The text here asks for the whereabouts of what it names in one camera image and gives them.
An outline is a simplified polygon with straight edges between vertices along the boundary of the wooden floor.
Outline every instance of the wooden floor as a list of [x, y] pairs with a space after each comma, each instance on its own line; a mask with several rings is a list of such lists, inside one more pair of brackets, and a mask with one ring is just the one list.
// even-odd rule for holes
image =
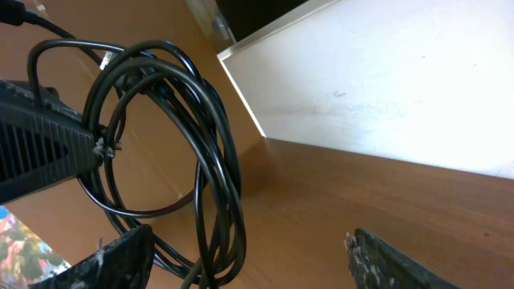
[[[343, 241], [357, 227], [461, 287], [514, 287], [512, 180], [278, 140], [241, 162], [247, 259], [226, 288], [353, 288]], [[198, 256], [191, 206], [153, 228]], [[179, 284], [154, 267], [148, 288]]]

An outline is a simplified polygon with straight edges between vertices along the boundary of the colorful picture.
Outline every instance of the colorful picture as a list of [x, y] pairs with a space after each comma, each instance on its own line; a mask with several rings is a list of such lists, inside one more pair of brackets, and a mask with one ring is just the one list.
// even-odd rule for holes
[[45, 242], [0, 206], [0, 288], [27, 288], [70, 267]]

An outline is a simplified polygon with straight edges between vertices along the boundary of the coiled cable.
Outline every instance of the coiled cable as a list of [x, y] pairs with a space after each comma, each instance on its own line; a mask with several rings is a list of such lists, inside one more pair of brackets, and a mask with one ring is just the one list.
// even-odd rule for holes
[[[120, 234], [127, 230], [121, 219], [129, 229], [132, 229], [140, 225], [137, 218], [155, 218], [169, 214], [194, 201], [200, 258], [192, 262], [154, 235], [156, 247], [161, 248], [173, 260], [156, 250], [154, 263], [183, 278], [182, 288], [189, 288], [193, 283], [198, 284], [200, 288], [217, 288], [229, 283], [243, 266], [247, 241], [239, 201], [241, 197], [239, 159], [218, 93], [200, 76], [189, 57], [168, 41], [153, 40], [131, 47], [122, 47], [110, 43], [73, 39], [73, 35], [46, 19], [43, 20], [39, 24], [37, 18], [31, 18], [31, 23], [52, 28], [51, 31], [67, 38], [43, 41], [37, 44], [29, 54], [29, 81], [35, 99], [40, 104], [42, 96], [39, 89], [44, 88], [39, 86], [37, 62], [44, 51], [55, 47], [76, 47], [92, 57], [96, 63], [99, 63], [100, 57], [97, 57], [98, 55], [92, 49], [117, 53], [117, 56], [94, 81], [82, 115], [82, 125], [93, 132], [97, 140], [101, 137], [104, 140], [104, 169], [112, 201], [108, 199], [104, 190], [100, 179], [100, 168], [78, 176], [86, 194], [104, 209], [109, 221]], [[152, 49], [170, 53], [183, 68], [155, 58], [148, 53]], [[123, 94], [125, 88], [118, 83], [127, 75], [131, 75], [132, 83]], [[112, 88], [116, 89], [120, 101], [108, 126], [104, 127], [100, 125], [100, 111]], [[173, 89], [178, 92], [186, 106], [177, 98]], [[135, 211], [125, 208], [114, 178], [113, 159], [108, 154], [116, 148], [121, 138], [125, 110], [138, 93], [147, 95], [177, 125], [198, 159], [193, 190], [178, 202], [159, 210]], [[203, 190], [208, 184], [212, 187], [217, 209], [214, 230], [209, 242], [207, 242], [202, 208]]]

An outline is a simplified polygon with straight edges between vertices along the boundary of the cable tag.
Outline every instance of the cable tag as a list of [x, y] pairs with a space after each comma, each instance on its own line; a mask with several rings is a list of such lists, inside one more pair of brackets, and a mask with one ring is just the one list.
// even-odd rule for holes
[[107, 64], [109, 64], [109, 61], [111, 61], [111, 59], [113, 59], [115, 57], [116, 57], [116, 53], [111, 52], [111, 51], [105, 52], [104, 58], [102, 59], [102, 63], [100, 64], [100, 69], [104, 70], [104, 68], [107, 66]]

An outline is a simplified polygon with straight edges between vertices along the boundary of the white panel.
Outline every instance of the white panel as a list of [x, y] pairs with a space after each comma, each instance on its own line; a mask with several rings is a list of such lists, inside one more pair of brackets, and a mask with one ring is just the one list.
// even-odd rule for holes
[[267, 137], [514, 178], [514, 1], [341, 1], [224, 60]]

